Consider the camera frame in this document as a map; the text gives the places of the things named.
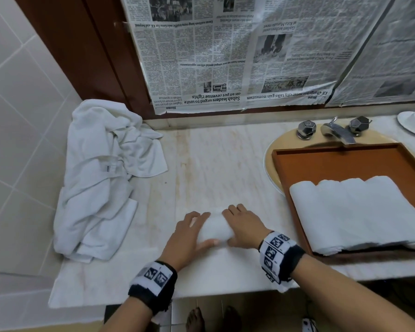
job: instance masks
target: newspaper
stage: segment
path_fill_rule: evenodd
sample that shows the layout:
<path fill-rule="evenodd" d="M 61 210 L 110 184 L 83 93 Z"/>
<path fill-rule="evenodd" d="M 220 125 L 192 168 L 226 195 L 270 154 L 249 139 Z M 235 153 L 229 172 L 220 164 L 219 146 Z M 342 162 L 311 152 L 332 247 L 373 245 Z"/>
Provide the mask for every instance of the newspaper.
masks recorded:
<path fill-rule="evenodd" d="M 415 100 L 415 0 L 395 0 L 328 106 Z"/>
<path fill-rule="evenodd" d="M 122 0 L 156 114 L 323 104 L 390 0 Z"/>

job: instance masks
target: person's left hand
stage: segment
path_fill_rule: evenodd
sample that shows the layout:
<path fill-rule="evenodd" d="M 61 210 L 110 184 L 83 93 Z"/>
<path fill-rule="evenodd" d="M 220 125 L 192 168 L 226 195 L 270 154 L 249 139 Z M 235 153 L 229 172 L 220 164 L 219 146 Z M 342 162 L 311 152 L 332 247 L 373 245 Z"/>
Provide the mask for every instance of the person's left hand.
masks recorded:
<path fill-rule="evenodd" d="M 218 245 L 218 239 L 209 239 L 197 245 L 198 233 L 209 216 L 209 212 L 202 215 L 198 212 L 186 214 L 184 220 L 177 223 L 175 232 L 169 238 L 163 253 L 157 260 L 170 264 L 179 272 L 198 255 Z M 197 218 L 197 220 L 191 226 L 193 218 Z"/>

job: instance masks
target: tray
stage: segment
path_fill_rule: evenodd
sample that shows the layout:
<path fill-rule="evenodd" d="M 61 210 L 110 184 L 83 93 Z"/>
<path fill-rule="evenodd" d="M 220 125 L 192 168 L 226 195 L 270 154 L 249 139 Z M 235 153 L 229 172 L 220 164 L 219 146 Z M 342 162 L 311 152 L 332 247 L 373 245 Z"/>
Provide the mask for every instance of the tray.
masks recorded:
<path fill-rule="evenodd" d="M 343 181 L 349 178 L 361 178 L 365 181 L 374 176 L 388 176 L 415 207 L 415 157 L 402 143 L 274 150 L 272 158 L 285 190 L 299 244 L 308 254 L 326 263 L 357 258 L 363 260 L 415 258 L 415 251 L 401 246 L 343 251 L 328 257 L 312 252 L 289 192 L 291 185 L 300 181 L 318 184 L 323 179 Z"/>

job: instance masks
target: pile of white towels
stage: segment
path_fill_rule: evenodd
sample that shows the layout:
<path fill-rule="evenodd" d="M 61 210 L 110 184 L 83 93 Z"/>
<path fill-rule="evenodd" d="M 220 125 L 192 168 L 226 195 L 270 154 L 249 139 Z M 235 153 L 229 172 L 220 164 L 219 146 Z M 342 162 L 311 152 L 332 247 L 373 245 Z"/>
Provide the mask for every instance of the pile of white towels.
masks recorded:
<path fill-rule="evenodd" d="M 85 100 L 78 106 L 54 219 L 56 252 L 81 262 L 114 255 L 137 209 L 129 179 L 168 169 L 161 136 L 124 104 Z"/>
<path fill-rule="evenodd" d="M 316 186 L 302 181 L 289 191 L 316 253 L 388 245 L 415 249 L 415 207 L 389 177 L 324 180 Z"/>

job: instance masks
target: foot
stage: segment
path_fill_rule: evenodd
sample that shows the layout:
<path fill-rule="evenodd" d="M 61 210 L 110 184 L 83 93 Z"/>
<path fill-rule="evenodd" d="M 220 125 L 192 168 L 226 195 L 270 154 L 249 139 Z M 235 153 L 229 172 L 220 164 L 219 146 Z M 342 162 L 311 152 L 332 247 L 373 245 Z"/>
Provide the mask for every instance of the foot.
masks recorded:
<path fill-rule="evenodd" d="M 228 306 L 224 313 L 222 332 L 240 332 L 241 331 L 241 317 L 232 306 Z"/>
<path fill-rule="evenodd" d="M 189 312 L 186 321 L 186 332 L 205 332 L 205 320 L 201 315 L 200 308 L 195 308 Z"/>

